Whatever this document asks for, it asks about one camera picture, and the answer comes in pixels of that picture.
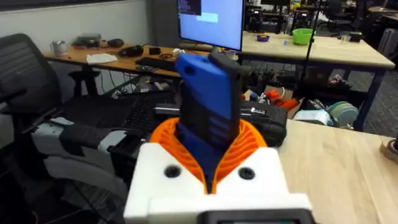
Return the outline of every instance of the orange spiral base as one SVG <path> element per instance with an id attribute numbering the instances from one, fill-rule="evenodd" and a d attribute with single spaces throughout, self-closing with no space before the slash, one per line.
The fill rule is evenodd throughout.
<path id="1" fill-rule="evenodd" d="M 152 134 L 150 142 L 159 143 L 167 152 L 169 152 L 176 160 L 189 170 L 200 182 L 205 186 L 206 182 L 203 171 L 195 158 L 175 137 L 175 126 L 179 118 L 172 118 L 160 124 Z M 237 168 L 259 147 L 266 147 L 267 144 L 262 138 L 259 131 L 250 123 L 240 120 L 239 135 L 233 141 L 232 145 L 225 152 L 223 158 L 217 166 L 211 193 L 216 193 L 217 184 L 226 177 L 232 170 Z"/>

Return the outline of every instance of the electronics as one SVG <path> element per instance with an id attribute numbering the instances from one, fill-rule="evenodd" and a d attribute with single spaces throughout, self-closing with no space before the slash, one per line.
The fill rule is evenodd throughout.
<path id="1" fill-rule="evenodd" d="M 243 0 L 178 1 L 180 38 L 242 50 Z"/>
<path id="2" fill-rule="evenodd" d="M 138 129 L 150 134 L 162 122 L 162 119 L 155 117 L 154 108 L 157 103 L 173 104 L 174 94 L 171 91 L 150 91 L 148 93 L 131 93 L 121 96 L 131 100 L 136 97 L 136 102 L 131 108 L 130 114 L 123 125 L 124 128 Z"/>
<path id="3" fill-rule="evenodd" d="M 73 46 L 99 47 L 101 34 L 81 34 L 73 42 Z"/>
<path id="4" fill-rule="evenodd" d="M 169 62 L 169 61 L 162 60 L 162 59 L 144 57 L 144 58 L 136 61 L 136 64 L 143 65 L 143 66 L 151 66 L 154 68 L 159 68 L 159 69 L 164 69 L 164 70 L 175 72 L 174 62 Z"/>
<path id="5" fill-rule="evenodd" d="M 160 55 L 161 53 L 160 47 L 149 47 L 149 55 Z"/>
<path id="6" fill-rule="evenodd" d="M 122 39 L 112 39 L 108 41 L 109 47 L 122 47 L 124 45 L 124 41 Z"/>
<path id="7" fill-rule="evenodd" d="M 141 45 L 135 45 L 133 47 L 126 47 L 118 52 L 120 57 L 138 57 L 144 53 L 144 49 Z"/>
<path id="8" fill-rule="evenodd" d="M 359 42 L 362 40 L 362 38 L 363 38 L 363 35 L 362 35 L 361 32 L 354 32 L 354 31 L 351 31 L 351 32 L 349 33 L 349 36 L 351 37 L 351 38 L 349 39 L 349 41 L 350 41 L 350 42 L 356 42 L 356 43 L 359 43 Z"/>

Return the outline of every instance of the keyboard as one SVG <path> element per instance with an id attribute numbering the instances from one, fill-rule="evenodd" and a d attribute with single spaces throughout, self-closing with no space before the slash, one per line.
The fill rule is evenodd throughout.
<path id="1" fill-rule="evenodd" d="M 174 62 L 169 62 L 163 59 L 144 57 L 136 61 L 136 64 L 175 72 Z"/>
<path id="2" fill-rule="evenodd" d="M 154 108 L 157 103 L 175 103 L 174 94 L 171 91 L 152 91 L 148 93 L 132 93 L 126 95 L 135 97 L 136 102 L 131 108 L 123 127 L 138 129 L 146 134 L 152 133 L 162 122 L 155 117 Z"/>

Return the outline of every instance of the black bag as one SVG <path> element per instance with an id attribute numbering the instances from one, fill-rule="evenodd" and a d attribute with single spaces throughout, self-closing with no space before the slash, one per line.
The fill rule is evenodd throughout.
<path id="1" fill-rule="evenodd" d="M 257 128 L 269 147 L 277 147 L 283 143 L 287 133 L 285 108 L 253 101 L 242 101 L 241 107 L 247 111 L 247 114 L 241 113 L 241 118 Z"/>

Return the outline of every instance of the green bowl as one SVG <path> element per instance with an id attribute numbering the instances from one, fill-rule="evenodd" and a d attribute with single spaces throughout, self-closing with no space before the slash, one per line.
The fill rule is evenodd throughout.
<path id="1" fill-rule="evenodd" d="M 310 43 L 312 29 L 295 29 L 293 30 L 293 43 L 299 45 L 307 45 Z"/>

